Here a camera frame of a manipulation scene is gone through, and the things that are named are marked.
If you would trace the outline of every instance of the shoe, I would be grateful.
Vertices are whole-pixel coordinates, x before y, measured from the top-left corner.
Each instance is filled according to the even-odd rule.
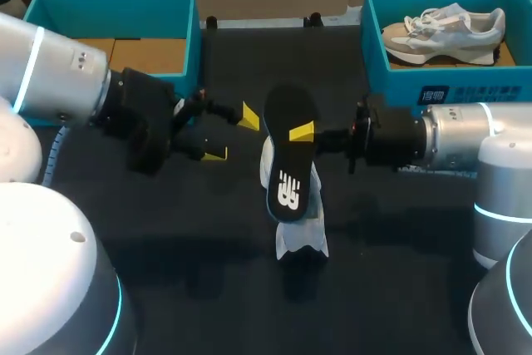
[[[382,30],[387,52],[410,64],[422,65],[436,56],[493,65],[494,51],[505,35],[505,12],[467,12],[457,3],[427,9],[420,17],[405,17]]]
[[[260,156],[260,184],[265,189],[268,188],[272,162],[273,145],[268,136]],[[310,185],[310,199],[305,217],[297,222],[287,224],[279,222],[277,225],[275,235],[277,260],[281,259],[287,252],[296,252],[306,245],[316,251],[321,251],[327,258],[329,256],[327,238],[325,237],[325,216],[320,193],[322,183],[314,163],[311,170]]]

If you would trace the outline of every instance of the robotic arm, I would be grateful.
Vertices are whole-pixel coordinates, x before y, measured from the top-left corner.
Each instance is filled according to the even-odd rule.
[[[15,126],[28,126],[22,116],[100,128],[127,142],[127,166],[146,175],[155,174],[172,151],[198,160],[204,157],[204,149],[178,140],[191,118],[207,112],[237,125],[246,112],[253,114],[245,104],[242,112],[221,106],[207,99],[204,90],[199,91],[201,96],[181,99],[167,81],[129,68],[112,71],[104,52],[2,13],[0,43],[0,99],[12,105],[3,107],[0,121],[4,125],[9,118]],[[24,133],[37,142],[30,129]],[[20,132],[9,135],[13,136],[11,147],[21,145]],[[0,135],[4,145],[7,138],[4,126]],[[27,158],[28,151],[40,154],[34,148],[20,154]],[[0,181],[32,181],[35,167],[19,165],[21,161],[15,165],[21,169],[18,174],[15,166],[2,168],[0,163]],[[34,161],[40,167],[41,160]]]
[[[344,151],[350,172],[361,158],[394,168],[476,170],[473,255],[490,272],[471,295],[470,338],[478,355],[530,353],[532,104],[437,105],[413,117],[370,97],[350,129],[317,140],[321,152]]]

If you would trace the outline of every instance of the black tabletop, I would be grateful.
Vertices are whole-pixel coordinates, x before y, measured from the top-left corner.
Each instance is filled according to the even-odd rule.
[[[275,84],[299,83],[325,121],[348,126],[367,90],[359,29],[205,32],[204,81],[218,101],[258,112]],[[279,263],[259,183],[264,131],[207,116],[197,129],[229,159],[175,155],[148,178],[126,171],[121,143],[81,130],[52,186],[87,215],[121,276],[139,355],[472,353],[472,181],[364,165],[348,175],[341,156],[319,158],[330,259]],[[45,145],[52,133],[39,132]]]

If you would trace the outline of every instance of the black insole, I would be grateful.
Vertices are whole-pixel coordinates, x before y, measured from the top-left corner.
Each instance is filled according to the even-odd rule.
[[[307,141],[291,142],[289,132],[316,121],[318,109],[302,87],[279,85],[266,98],[263,118],[273,144],[268,211],[281,222],[294,222],[307,211],[316,145]]]

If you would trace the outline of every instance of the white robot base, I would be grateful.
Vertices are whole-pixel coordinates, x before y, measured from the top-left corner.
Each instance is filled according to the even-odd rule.
[[[85,215],[39,185],[0,183],[0,355],[131,355],[126,291]]]

